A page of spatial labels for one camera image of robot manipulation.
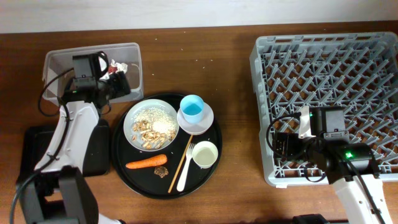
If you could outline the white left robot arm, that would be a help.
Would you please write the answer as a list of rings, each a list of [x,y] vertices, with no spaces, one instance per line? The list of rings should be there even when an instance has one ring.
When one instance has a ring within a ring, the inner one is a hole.
[[[83,167],[101,109],[130,94],[124,72],[72,78],[58,99],[59,120],[50,144],[30,176],[17,185],[12,205],[27,223],[117,223],[99,212]]]

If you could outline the white plastic fork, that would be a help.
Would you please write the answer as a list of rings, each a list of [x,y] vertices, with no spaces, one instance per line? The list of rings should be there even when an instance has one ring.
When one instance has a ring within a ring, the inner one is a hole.
[[[189,166],[190,166],[190,161],[192,159],[192,153],[193,153],[193,148],[195,147],[194,143],[191,143],[187,149],[186,155],[185,155],[185,163],[184,163],[184,167],[182,170],[182,173],[180,175],[180,178],[178,180],[177,183],[177,190],[179,192],[182,192],[185,188],[185,184],[187,181],[187,175],[188,175],[188,170],[189,170]]]

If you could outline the blue plastic cup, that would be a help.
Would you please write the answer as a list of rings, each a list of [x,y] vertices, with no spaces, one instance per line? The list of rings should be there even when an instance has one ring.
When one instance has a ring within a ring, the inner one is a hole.
[[[198,95],[187,95],[180,102],[183,117],[188,123],[199,123],[203,119],[205,103]]]

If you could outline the grey plate with food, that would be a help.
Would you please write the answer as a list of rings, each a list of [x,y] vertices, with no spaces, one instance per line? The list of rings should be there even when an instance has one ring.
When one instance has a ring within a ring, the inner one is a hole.
[[[149,99],[134,105],[123,121],[123,132],[133,147],[152,152],[166,148],[177,137],[177,111],[163,100]]]

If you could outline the small white cup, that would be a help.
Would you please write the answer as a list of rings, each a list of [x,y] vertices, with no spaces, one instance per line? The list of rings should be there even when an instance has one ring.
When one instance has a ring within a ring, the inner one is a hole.
[[[218,158],[218,148],[209,141],[196,144],[192,151],[194,162],[202,169],[210,168]]]

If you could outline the white tissue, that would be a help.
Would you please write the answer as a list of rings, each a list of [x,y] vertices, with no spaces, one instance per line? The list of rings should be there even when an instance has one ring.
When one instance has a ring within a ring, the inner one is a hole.
[[[117,73],[117,72],[124,72],[127,73],[128,70],[128,65],[126,63],[119,63],[116,62],[115,60],[111,60],[111,63],[109,64],[108,67],[108,73]]]

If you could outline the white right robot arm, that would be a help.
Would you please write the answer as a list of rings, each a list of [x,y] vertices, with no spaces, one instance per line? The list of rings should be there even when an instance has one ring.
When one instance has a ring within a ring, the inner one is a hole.
[[[276,133],[267,144],[275,155],[303,159],[321,169],[333,186],[350,223],[392,223],[383,192],[380,171],[371,148],[349,142],[344,131],[303,137]]]

